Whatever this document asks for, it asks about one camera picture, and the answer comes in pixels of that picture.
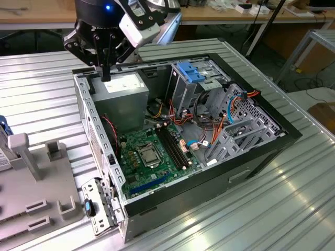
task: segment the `aluminum table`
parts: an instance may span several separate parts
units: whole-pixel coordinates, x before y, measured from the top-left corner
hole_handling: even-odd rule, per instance
[[[297,48],[289,56],[288,60],[282,67],[280,73],[275,79],[275,83],[279,83],[280,80],[287,74],[291,65],[300,65],[300,58],[305,58],[311,51],[316,43],[320,43],[328,50],[335,53],[335,30],[310,30],[306,33],[302,41],[299,43]]]
[[[223,195],[124,244],[117,229],[95,238],[87,217],[15,250],[334,250],[334,136],[243,58],[217,39],[141,48],[143,60],[216,52],[303,137],[262,173]],[[79,118],[68,52],[0,58],[0,114],[33,147],[60,139],[78,192],[98,176]]]

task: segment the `cpu socket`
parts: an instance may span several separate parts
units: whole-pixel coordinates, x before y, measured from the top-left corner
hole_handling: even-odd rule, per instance
[[[146,167],[155,168],[161,163],[161,158],[153,144],[140,146],[137,151]]]

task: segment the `yellow wire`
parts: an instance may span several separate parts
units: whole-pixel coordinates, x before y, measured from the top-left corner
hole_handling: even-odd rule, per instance
[[[153,119],[158,118],[162,114],[162,107],[163,107],[163,104],[161,104],[158,113],[155,116],[152,117]]]

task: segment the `green circuit board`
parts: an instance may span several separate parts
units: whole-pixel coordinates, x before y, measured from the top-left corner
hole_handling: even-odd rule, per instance
[[[178,142],[183,138],[176,127],[171,124],[166,127],[166,130],[174,139],[174,144],[181,149]],[[187,153],[180,151],[188,162],[187,167],[181,168],[175,165],[169,150],[165,149],[168,147],[166,142],[163,143],[157,136],[155,128],[126,133],[120,137],[120,142],[119,163],[126,178],[122,191],[127,199],[201,169],[199,161],[191,150]]]

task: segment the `ram slot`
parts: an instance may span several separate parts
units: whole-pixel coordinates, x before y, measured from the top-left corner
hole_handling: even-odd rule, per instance
[[[183,169],[183,167],[189,166],[187,159],[183,155],[182,151],[175,144],[172,136],[167,129],[156,129],[156,135],[163,144],[165,150],[172,159],[174,165],[178,170]]]

